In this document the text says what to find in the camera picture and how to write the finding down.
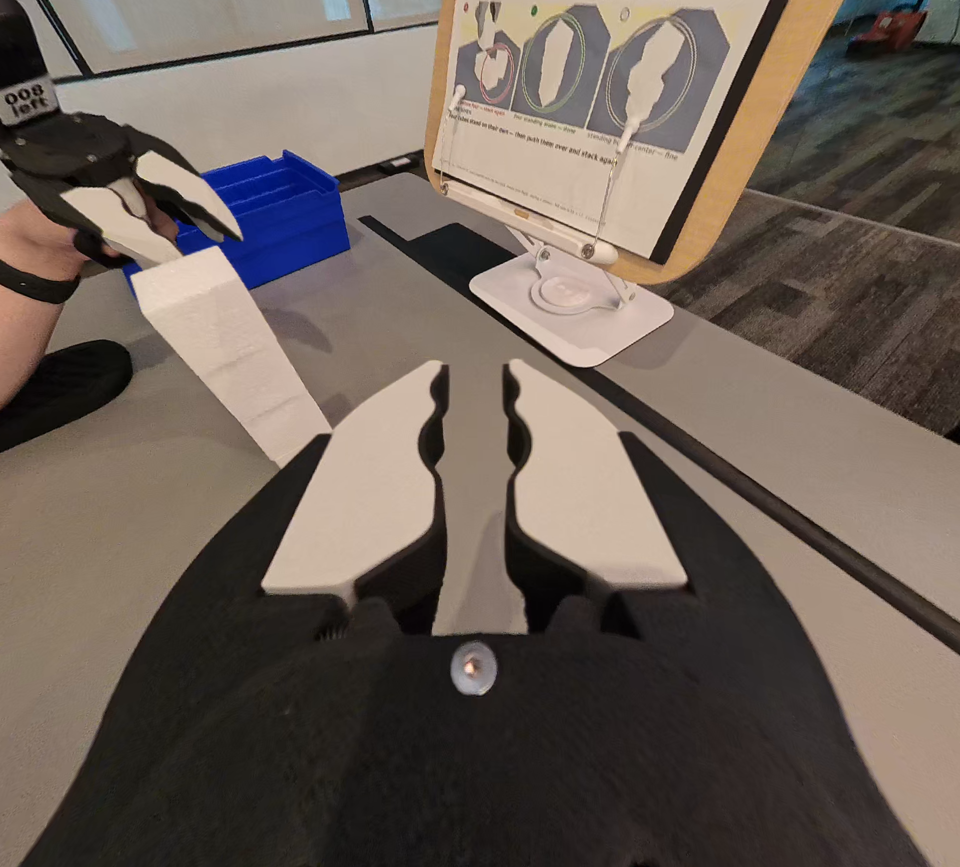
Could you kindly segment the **wooden document board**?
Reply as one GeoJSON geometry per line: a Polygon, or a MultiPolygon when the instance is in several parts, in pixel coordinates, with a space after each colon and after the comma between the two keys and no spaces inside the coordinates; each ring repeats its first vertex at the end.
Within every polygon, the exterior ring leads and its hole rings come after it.
{"type": "MultiPolygon", "coordinates": [[[[620,254],[615,273],[640,285],[665,284],[690,273],[714,249],[841,2],[787,1],[743,104],[666,263],[659,265],[614,246],[620,254]]],[[[438,105],[431,105],[431,97],[447,93],[455,6],[456,0],[442,0],[428,110],[425,159],[429,179],[437,190],[433,164],[440,110],[438,105]]]]}

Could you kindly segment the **white document stand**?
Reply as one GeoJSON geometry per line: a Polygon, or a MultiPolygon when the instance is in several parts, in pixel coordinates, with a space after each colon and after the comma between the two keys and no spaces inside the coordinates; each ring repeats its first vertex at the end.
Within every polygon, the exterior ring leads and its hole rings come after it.
{"type": "Polygon", "coordinates": [[[469,292],[484,306],[529,336],[563,364],[594,369],[621,354],[674,318],[663,297],[615,272],[618,249],[602,238],[607,207],[625,156],[622,137],[609,167],[599,224],[582,232],[449,176],[447,148],[465,104],[466,88],[456,84],[431,97],[438,106],[433,170],[438,192],[503,226],[522,253],[476,274],[469,292]]]}

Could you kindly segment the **person's left forearm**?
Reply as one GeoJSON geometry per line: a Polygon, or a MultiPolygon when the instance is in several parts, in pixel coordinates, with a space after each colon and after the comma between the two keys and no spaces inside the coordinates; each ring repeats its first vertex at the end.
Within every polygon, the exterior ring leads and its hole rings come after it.
{"type": "Polygon", "coordinates": [[[30,380],[46,354],[64,306],[1,289],[1,407],[30,380]]]}

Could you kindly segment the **blue plastic bin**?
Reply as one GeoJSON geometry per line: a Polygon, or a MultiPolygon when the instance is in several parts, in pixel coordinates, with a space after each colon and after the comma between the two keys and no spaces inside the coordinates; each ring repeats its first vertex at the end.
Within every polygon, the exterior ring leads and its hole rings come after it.
{"type": "Polygon", "coordinates": [[[202,174],[234,215],[243,241],[220,248],[247,290],[348,251],[340,184],[295,153],[266,155],[202,174]]]}

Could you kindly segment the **person's left hand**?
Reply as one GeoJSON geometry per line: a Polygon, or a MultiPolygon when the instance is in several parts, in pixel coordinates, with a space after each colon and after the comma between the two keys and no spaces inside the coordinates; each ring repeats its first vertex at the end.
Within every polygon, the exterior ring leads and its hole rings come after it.
{"type": "Polygon", "coordinates": [[[72,282],[109,270],[76,248],[75,235],[75,230],[54,223],[31,201],[18,201],[1,214],[1,261],[51,282],[72,282]]]}

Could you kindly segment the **black mesh wrist rest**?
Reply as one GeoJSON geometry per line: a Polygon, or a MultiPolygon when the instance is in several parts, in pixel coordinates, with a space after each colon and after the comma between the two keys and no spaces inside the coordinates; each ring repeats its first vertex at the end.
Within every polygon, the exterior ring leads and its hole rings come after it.
{"type": "Polygon", "coordinates": [[[1,452],[41,438],[112,403],[128,388],[134,362],[108,340],[48,353],[1,411],[1,452]]]}

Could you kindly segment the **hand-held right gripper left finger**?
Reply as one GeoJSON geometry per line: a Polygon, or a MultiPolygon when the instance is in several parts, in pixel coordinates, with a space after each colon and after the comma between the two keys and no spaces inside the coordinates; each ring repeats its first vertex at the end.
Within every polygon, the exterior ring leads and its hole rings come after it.
{"type": "Polygon", "coordinates": [[[400,629],[429,634],[448,563],[437,466],[450,369],[429,360],[333,431],[261,581],[271,597],[386,603],[400,629]]]}

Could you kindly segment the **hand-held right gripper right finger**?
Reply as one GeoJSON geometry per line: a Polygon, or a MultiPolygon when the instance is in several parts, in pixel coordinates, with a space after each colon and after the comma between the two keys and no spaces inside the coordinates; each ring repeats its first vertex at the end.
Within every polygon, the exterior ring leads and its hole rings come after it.
{"type": "Polygon", "coordinates": [[[527,630],[570,597],[607,616],[630,592],[684,590],[689,576],[616,425],[579,393],[513,359],[502,371],[512,473],[505,564],[527,630]]]}

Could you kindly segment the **black wrist band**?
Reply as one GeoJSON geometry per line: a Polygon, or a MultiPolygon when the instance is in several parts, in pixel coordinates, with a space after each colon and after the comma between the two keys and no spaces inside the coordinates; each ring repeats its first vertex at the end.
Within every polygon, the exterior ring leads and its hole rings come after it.
{"type": "Polygon", "coordinates": [[[52,280],[28,273],[1,260],[1,287],[41,304],[60,307],[77,291],[81,278],[52,280]]]}

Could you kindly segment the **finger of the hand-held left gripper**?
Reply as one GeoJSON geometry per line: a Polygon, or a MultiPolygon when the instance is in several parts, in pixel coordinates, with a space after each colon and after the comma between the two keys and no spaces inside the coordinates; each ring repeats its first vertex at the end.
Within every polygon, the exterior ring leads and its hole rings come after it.
{"type": "Polygon", "coordinates": [[[215,242],[241,242],[234,213],[219,194],[178,153],[147,151],[138,156],[138,182],[169,216],[196,227],[215,242]]]}
{"type": "Polygon", "coordinates": [[[144,195],[133,180],[71,187],[61,199],[93,225],[104,244],[138,266],[159,266],[183,256],[174,241],[155,231],[144,195]]]}

